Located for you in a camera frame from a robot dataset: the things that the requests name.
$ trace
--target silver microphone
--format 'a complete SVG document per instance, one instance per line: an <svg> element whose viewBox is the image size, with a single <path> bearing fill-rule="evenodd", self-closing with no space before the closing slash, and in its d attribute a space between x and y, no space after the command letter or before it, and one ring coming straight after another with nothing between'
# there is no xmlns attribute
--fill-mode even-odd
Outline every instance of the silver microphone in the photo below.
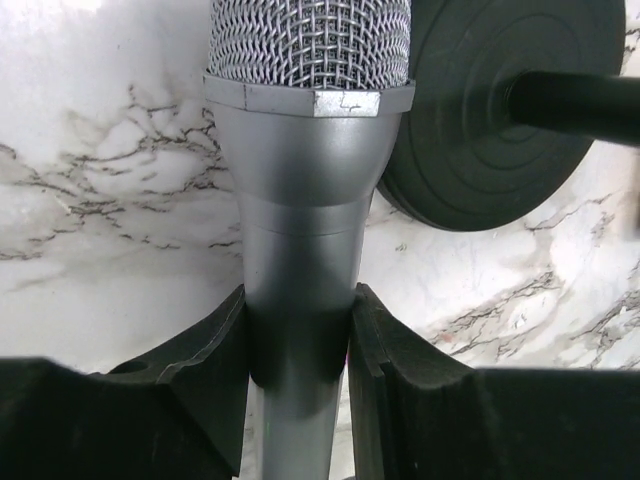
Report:
<svg viewBox="0 0 640 480"><path fill-rule="evenodd" d="M411 108L410 0L213 0L261 480L327 480L364 224Z"/></svg>

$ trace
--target marble surface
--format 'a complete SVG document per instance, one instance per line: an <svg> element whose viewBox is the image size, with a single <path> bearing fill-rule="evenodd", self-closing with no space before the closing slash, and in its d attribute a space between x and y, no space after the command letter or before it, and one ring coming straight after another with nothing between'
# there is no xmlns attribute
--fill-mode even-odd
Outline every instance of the marble surface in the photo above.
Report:
<svg viewBox="0 0 640 480"><path fill-rule="evenodd" d="M104 371L242 281L203 101L208 0L0 0L0 355ZM640 75L640 1L625 73ZM460 234L379 196L360 280L478 365L640 366L640 153L596 143L526 218ZM346 385L332 479L353 474ZM253 478L251 419L242 479Z"/></svg>

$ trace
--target white marble background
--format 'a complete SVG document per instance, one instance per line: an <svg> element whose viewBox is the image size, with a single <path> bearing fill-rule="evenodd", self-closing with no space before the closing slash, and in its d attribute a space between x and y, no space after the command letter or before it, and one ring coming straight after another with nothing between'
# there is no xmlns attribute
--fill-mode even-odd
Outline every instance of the white marble background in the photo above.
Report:
<svg viewBox="0 0 640 480"><path fill-rule="evenodd" d="M0 0L0 355L106 370L241 283L202 97L208 2ZM625 72L640 75L628 6ZM360 279L471 365L638 367L638 160L596 143L548 202L490 232L437 231L376 197ZM342 406L332 479L353 474L346 391Z"/></svg>

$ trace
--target microphone body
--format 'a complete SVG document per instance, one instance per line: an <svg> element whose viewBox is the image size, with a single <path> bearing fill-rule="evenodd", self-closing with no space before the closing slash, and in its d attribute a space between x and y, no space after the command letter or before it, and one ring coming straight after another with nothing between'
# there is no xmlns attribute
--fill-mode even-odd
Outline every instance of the microphone body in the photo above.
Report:
<svg viewBox="0 0 640 480"><path fill-rule="evenodd" d="M261 480L329 476L365 220L413 101L409 11L213 4L205 92L240 207Z"/></svg>

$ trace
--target black pole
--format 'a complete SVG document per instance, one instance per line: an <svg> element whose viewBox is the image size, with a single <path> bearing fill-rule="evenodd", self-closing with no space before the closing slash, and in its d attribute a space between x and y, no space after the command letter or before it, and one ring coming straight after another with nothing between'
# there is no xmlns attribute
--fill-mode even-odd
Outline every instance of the black pole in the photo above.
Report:
<svg viewBox="0 0 640 480"><path fill-rule="evenodd" d="M640 146L640 78L527 72L507 108L518 123Z"/></svg>

